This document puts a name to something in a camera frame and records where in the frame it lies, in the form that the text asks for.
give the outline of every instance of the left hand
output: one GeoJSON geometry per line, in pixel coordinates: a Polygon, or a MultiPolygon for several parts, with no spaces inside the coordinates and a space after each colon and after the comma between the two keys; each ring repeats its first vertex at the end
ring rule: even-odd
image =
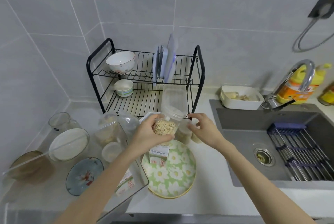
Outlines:
{"type": "Polygon", "coordinates": [[[160,114],[151,115],[138,126],[128,146],[128,149],[131,150],[136,158],[149,151],[152,147],[174,138],[174,135],[171,134],[157,135],[153,132],[152,126],[155,123],[155,119],[158,117],[160,117],[160,114]]]}

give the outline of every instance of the green floral tray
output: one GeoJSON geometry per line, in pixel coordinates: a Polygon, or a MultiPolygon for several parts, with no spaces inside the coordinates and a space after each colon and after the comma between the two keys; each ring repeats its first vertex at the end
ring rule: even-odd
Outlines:
{"type": "Polygon", "coordinates": [[[149,190],[159,197],[174,199],[183,196],[192,187],[196,160],[190,149],[177,140],[171,140],[169,147],[166,167],[150,163],[148,153],[144,155],[142,165],[150,181],[149,190]]]}

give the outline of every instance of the dish rack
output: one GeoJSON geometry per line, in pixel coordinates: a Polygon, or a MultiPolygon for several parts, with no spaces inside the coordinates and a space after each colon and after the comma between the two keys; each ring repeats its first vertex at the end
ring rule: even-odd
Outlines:
{"type": "Polygon", "coordinates": [[[143,117],[147,112],[160,111],[164,84],[186,86],[188,113],[195,112],[205,79],[205,67],[199,45],[195,47],[193,55],[176,56],[175,72],[170,83],[163,82],[162,78],[153,81],[153,52],[127,50],[136,54],[134,69],[128,74],[119,74],[110,70],[106,59],[120,51],[126,50],[115,49],[113,41],[107,38],[87,59],[87,73],[103,113],[107,111],[118,113],[119,110],[124,110],[132,115],[143,117]],[[97,87],[96,79],[101,82],[100,88],[97,87]],[[129,79],[134,82],[134,91],[131,96],[117,95],[113,84],[118,79],[129,79]],[[198,88],[194,100],[192,87],[198,88]]]}
{"type": "Polygon", "coordinates": [[[306,125],[274,123],[267,134],[296,181],[334,181],[329,158],[308,133],[306,125]]]}

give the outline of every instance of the hand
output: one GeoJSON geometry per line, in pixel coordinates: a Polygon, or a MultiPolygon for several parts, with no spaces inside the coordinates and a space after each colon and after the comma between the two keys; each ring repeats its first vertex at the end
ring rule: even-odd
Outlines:
{"type": "Polygon", "coordinates": [[[160,114],[151,115],[138,126],[128,146],[136,158],[149,151],[152,147],[174,138],[174,135],[157,135],[153,132],[152,126],[155,123],[155,119],[158,117],[160,117],[160,114]]]}
{"type": "Polygon", "coordinates": [[[207,117],[206,114],[192,113],[188,114],[188,116],[198,119],[199,122],[196,124],[196,126],[200,126],[200,129],[190,123],[187,126],[201,141],[203,141],[208,146],[217,149],[221,142],[226,141],[215,124],[207,117]]]}

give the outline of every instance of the black metal dish rack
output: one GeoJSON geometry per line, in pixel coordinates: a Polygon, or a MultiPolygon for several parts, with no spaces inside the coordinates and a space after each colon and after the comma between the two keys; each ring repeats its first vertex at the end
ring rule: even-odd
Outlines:
{"type": "Polygon", "coordinates": [[[119,110],[124,110],[132,115],[143,117],[147,112],[160,111],[159,106],[161,106],[164,84],[185,85],[187,90],[188,112],[195,112],[205,79],[205,67],[199,45],[196,46],[193,55],[177,55],[174,77],[171,83],[163,82],[162,78],[158,78],[155,82],[153,81],[152,58],[154,53],[152,52],[132,51],[136,54],[136,65],[129,74],[118,74],[111,71],[105,61],[110,53],[114,54],[120,51],[125,50],[115,49],[113,41],[107,38],[87,59],[87,73],[103,113],[110,110],[118,113],[119,110]],[[102,56],[102,60],[92,62],[93,58],[103,51],[103,49],[107,54],[102,56]],[[100,91],[95,81],[97,76],[103,77],[102,81],[104,83],[106,79],[110,79],[110,82],[106,82],[105,84],[107,87],[105,89],[102,87],[100,91]],[[134,91],[129,97],[119,97],[116,91],[111,87],[117,79],[122,78],[134,82],[134,91]],[[194,102],[191,86],[198,86],[194,102]]]}

